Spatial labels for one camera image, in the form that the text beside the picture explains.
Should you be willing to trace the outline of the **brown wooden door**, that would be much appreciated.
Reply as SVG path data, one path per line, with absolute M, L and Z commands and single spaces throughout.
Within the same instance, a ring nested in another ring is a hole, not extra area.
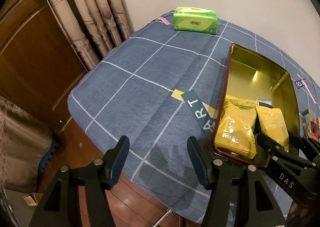
M 3 0 L 1 96 L 63 131 L 67 98 L 87 72 L 46 0 Z

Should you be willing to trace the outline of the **blue checked tablecloth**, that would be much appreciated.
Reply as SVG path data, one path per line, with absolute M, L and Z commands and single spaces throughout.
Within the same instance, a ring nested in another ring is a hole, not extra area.
M 215 106 L 232 43 L 258 51 L 285 68 L 299 111 L 319 113 L 319 86 L 294 59 L 263 37 L 225 20 L 216 35 L 176 31 L 173 14 L 155 19 L 113 49 L 68 98 L 76 123 L 102 152 L 130 139 L 123 175 L 179 215 L 200 223 L 210 193 L 199 183 L 187 139 L 200 128 L 175 90 L 196 92 Z

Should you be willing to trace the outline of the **yellow snack packet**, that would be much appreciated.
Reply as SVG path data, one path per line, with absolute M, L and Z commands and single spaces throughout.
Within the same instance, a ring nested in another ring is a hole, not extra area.
M 284 150 L 288 152 L 289 134 L 281 109 L 257 106 L 256 110 L 261 131 L 283 146 Z
M 254 158 L 257 151 L 253 130 L 258 105 L 258 101 L 226 95 L 215 145 L 244 157 Z

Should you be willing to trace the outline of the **beige patterned curtain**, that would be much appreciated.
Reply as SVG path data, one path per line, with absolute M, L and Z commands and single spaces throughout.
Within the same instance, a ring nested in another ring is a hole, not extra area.
M 88 70 L 131 35 L 121 0 L 46 0 Z

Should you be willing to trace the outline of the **cardboard box on floor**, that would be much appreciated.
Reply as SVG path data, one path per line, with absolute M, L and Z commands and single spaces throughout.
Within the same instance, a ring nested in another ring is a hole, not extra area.
M 33 193 L 26 194 L 25 196 L 22 197 L 22 199 L 28 206 L 38 206 L 42 197 L 43 197 L 43 193 L 33 192 Z

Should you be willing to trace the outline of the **dark seaweed snack bar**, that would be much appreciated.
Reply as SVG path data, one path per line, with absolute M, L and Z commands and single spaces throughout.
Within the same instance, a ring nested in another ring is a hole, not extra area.
M 313 111 L 311 111 L 310 109 L 306 109 L 305 111 L 303 111 L 302 116 L 304 122 L 310 122 L 313 118 Z

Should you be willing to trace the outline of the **gold toffee tin box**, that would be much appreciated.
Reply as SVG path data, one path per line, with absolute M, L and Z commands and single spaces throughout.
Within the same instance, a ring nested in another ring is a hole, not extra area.
M 238 163 L 252 164 L 259 169 L 265 168 L 270 158 L 257 144 L 257 135 L 262 133 L 258 115 L 253 130 L 257 151 L 254 158 L 250 159 L 215 145 L 226 95 L 254 101 L 257 98 L 271 100 L 273 108 L 281 109 L 287 131 L 300 134 L 298 103 L 290 74 L 267 57 L 239 44 L 232 44 L 227 56 L 225 81 L 211 137 L 215 153 Z

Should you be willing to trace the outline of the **red snack packet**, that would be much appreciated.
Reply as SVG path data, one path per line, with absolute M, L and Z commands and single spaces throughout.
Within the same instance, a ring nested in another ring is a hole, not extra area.
M 309 122 L 304 122 L 304 132 L 307 138 L 319 142 L 319 117 Z

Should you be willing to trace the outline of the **green tissue pack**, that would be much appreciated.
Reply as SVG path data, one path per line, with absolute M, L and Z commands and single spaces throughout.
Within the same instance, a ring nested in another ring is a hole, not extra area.
M 173 14 L 174 29 L 216 35 L 218 18 L 215 11 L 198 7 L 177 7 Z

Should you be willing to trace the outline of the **small blue packet in tin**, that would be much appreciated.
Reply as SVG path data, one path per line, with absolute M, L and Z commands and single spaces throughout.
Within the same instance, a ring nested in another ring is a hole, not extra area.
M 271 100 L 258 99 L 258 98 L 257 98 L 256 101 L 258 101 L 259 106 L 268 107 L 268 108 L 273 108 L 273 105 L 272 105 L 272 101 L 271 101 Z

